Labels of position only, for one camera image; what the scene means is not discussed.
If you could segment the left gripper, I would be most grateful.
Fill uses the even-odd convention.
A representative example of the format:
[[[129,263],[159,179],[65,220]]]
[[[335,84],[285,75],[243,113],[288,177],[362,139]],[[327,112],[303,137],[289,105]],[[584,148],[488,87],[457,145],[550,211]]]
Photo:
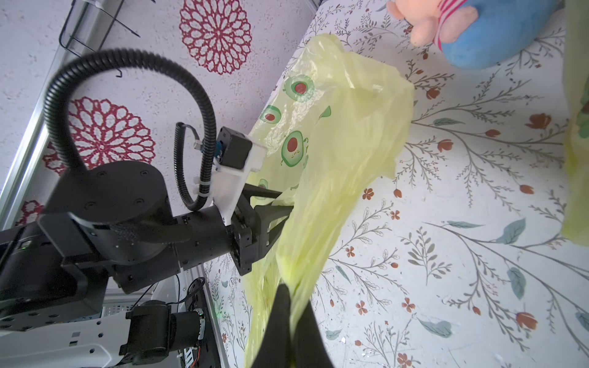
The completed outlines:
[[[233,235],[231,256],[240,276],[250,273],[253,264],[266,256],[282,234],[294,207],[269,205],[281,194],[263,186],[245,184],[230,227]],[[252,198],[255,207],[251,206]]]

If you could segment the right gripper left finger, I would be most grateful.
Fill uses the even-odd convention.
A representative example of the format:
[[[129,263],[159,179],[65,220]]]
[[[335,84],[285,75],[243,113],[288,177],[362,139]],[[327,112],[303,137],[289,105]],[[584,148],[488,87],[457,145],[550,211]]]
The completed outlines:
[[[291,298],[288,287],[280,284],[268,325],[252,368],[286,368],[291,364]]]

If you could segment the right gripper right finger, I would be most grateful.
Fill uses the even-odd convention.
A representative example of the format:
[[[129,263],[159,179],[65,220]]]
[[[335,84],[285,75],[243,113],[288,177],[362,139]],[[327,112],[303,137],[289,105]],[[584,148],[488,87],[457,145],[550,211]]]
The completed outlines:
[[[292,339],[294,366],[297,368],[333,368],[321,338],[311,303],[308,303]]]

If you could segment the green avocado plastic bag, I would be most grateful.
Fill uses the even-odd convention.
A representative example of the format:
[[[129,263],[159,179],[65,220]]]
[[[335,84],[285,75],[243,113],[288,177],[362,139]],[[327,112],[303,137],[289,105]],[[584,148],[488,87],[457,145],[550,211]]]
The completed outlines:
[[[335,35],[312,38],[251,135],[268,152],[248,182],[292,207],[279,240],[243,281],[253,316],[245,365],[268,343],[279,285],[288,288],[288,336],[363,191],[392,176],[414,114],[414,86],[388,64],[346,51]]]
[[[564,140],[569,198],[561,234],[588,246],[588,2],[566,1],[564,95],[570,118]]]

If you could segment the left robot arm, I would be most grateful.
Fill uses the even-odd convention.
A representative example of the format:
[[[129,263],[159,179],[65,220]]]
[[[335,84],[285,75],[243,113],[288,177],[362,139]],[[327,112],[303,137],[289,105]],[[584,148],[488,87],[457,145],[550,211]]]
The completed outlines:
[[[67,171],[38,220],[1,234],[1,365],[111,367],[159,363],[195,350],[219,362],[212,314],[198,279],[171,301],[144,301],[101,315],[109,282],[126,294],[147,289],[222,255],[241,274],[263,258],[291,213],[252,206],[278,197],[246,185],[224,220],[210,206],[175,216],[162,174],[138,161]]]

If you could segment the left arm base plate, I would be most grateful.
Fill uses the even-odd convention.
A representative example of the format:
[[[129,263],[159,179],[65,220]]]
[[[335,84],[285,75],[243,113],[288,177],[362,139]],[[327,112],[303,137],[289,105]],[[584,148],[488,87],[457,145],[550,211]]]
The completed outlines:
[[[191,282],[183,299],[184,311],[197,316],[196,343],[183,350],[182,367],[221,367],[222,360],[216,343],[213,313],[206,299],[206,279],[197,277]]]

